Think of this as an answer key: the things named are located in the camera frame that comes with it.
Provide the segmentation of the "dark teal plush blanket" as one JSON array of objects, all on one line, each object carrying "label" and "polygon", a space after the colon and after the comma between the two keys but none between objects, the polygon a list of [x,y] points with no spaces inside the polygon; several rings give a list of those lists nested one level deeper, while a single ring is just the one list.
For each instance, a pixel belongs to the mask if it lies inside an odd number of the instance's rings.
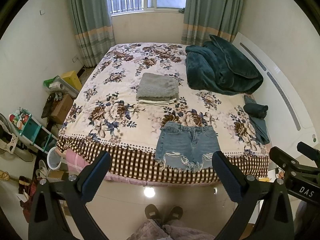
[{"label": "dark teal plush blanket", "polygon": [[209,37],[202,46],[185,48],[188,86],[223,95],[254,93],[264,81],[256,66],[231,42]]}]

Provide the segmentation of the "dark slipper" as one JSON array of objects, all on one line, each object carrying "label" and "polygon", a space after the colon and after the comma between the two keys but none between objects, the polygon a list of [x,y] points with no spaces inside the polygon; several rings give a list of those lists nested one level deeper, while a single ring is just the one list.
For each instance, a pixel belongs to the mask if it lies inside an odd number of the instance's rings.
[{"label": "dark slipper", "polygon": [[165,222],[169,222],[171,220],[180,220],[183,216],[183,209],[180,206],[174,206],[167,217],[165,218]]},{"label": "dark slipper", "polygon": [[155,205],[149,204],[145,207],[144,212],[147,219],[154,220],[158,224],[162,223],[161,215]]}]

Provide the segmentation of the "grey plush pyjama legs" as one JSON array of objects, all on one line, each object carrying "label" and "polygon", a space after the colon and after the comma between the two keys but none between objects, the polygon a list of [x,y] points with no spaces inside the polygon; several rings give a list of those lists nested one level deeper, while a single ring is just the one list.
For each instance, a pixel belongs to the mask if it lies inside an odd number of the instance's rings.
[{"label": "grey plush pyjama legs", "polygon": [[153,219],[148,219],[140,226],[128,240],[135,239],[215,239],[210,233],[187,227],[180,220],[170,220],[167,224],[159,224]]}]

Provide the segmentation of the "green curtain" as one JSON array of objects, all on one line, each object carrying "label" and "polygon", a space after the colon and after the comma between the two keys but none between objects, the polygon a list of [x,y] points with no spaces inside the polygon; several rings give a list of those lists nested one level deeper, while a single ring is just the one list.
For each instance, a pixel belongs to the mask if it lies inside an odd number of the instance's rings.
[{"label": "green curtain", "polygon": [[202,46],[216,35],[232,42],[244,0],[186,0],[181,44]]},{"label": "green curtain", "polygon": [[84,65],[98,65],[116,44],[108,0],[68,0]]}]

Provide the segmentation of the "left dark slipper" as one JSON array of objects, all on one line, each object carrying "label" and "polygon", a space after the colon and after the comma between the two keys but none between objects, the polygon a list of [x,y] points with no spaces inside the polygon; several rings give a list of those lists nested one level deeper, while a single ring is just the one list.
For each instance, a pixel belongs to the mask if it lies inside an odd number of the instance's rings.
[{"label": "left dark slipper", "polygon": [[149,204],[145,207],[144,212],[147,219],[154,220],[158,224],[162,223],[161,215],[155,205]]}]

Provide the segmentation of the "right green curtain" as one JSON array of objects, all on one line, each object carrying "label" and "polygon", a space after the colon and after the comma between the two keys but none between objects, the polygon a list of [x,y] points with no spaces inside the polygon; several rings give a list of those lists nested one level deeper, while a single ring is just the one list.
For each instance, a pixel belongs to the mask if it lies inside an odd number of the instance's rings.
[{"label": "right green curtain", "polygon": [[232,42],[244,0],[186,0],[181,44],[202,46],[216,35]]}]

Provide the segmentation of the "left green curtain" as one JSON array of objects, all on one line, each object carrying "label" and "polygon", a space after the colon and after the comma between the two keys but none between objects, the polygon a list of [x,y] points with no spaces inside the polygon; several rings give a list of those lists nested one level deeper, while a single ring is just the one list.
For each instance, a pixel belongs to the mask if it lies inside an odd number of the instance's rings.
[{"label": "left green curtain", "polygon": [[116,44],[108,0],[68,0],[84,65],[98,65]]}]

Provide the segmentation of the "blue denim shorts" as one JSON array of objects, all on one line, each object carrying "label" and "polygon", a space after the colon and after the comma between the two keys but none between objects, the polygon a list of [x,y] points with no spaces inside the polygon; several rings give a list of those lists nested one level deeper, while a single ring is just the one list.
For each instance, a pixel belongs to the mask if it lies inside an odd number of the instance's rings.
[{"label": "blue denim shorts", "polygon": [[155,160],[163,167],[198,172],[212,167],[212,156],[219,150],[212,126],[188,127],[170,121],[161,128]]}]

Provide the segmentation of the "yellow box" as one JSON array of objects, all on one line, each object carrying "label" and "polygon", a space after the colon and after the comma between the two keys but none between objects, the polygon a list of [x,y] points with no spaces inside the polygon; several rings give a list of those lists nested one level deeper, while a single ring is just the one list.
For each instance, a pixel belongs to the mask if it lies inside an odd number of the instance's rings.
[{"label": "yellow box", "polygon": [[82,89],[82,84],[77,76],[76,71],[70,71],[63,73],[61,75],[61,78],[66,81],[69,85],[71,85],[73,88],[75,88],[77,91],[80,91]]}]

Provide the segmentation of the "grey folded towel stack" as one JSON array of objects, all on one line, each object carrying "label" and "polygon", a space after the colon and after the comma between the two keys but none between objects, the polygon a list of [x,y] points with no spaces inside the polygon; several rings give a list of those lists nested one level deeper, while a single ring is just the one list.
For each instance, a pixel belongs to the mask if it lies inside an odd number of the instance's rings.
[{"label": "grey folded towel stack", "polygon": [[179,95],[179,83],[171,76],[144,73],[138,85],[136,99],[146,104],[171,104]]}]

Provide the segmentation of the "white mesh waste bin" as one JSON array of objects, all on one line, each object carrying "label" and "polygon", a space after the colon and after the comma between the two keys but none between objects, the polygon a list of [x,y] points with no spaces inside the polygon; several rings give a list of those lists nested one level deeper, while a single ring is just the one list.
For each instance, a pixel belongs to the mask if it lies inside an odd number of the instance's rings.
[{"label": "white mesh waste bin", "polygon": [[56,147],[51,148],[47,154],[48,167],[51,170],[58,170],[61,163],[61,156],[56,152]]}]

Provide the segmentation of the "dark teal folded cloth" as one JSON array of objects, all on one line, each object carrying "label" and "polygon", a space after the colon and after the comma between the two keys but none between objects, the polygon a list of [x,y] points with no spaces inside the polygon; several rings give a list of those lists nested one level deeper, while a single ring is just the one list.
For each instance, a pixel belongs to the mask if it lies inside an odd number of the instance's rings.
[{"label": "dark teal folded cloth", "polygon": [[263,145],[269,144],[270,139],[265,122],[268,105],[260,105],[256,103],[256,101],[247,94],[244,95],[244,101],[244,111],[248,114],[250,122],[255,129],[255,136],[257,140]]}]

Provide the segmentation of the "right dark slipper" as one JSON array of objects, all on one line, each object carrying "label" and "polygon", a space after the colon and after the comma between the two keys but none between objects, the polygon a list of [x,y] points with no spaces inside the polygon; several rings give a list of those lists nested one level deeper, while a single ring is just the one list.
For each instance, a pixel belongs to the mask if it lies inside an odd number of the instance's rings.
[{"label": "right dark slipper", "polygon": [[165,218],[165,222],[169,222],[171,220],[180,220],[183,216],[183,209],[180,206],[174,206],[167,217]]}]

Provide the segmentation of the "white headboard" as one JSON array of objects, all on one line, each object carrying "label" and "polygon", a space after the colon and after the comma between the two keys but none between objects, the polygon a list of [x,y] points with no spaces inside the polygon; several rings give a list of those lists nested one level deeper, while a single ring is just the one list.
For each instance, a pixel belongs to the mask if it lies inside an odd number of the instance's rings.
[{"label": "white headboard", "polygon": [[318,144],[316,130],[297,91],[280,68],[251,40],[237,33],[233,45],[259,70],[263,84],[253,93],[258,104],[267,105],[265,118],[272,146],[277,146],[294,158],[301,154],[297,144],[311,147]]}]

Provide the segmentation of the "brown cardboard box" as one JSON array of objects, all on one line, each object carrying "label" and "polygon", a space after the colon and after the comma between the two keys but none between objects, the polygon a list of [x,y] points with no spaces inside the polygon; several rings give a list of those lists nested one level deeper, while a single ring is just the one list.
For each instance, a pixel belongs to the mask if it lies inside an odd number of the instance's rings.
[{"label": "brown cardboard box", "polygon": [[73,105],[73,99],[69,94],[65,94],[57,106],[53,109],[50,114],[50,118],[57,124],[62,125],[68,112]]}]

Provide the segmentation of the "teal shelf rack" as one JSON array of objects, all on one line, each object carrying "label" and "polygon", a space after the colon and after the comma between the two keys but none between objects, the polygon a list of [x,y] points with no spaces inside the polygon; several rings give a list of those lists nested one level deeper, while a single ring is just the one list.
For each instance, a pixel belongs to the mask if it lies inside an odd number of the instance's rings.
[{"label": "teal shelf rack", "polygon": [[27,109],[19,107],[9,115],[9,121],[19,136],[38,150],[48,153],[56,146],[57,137],[40,124]]}]

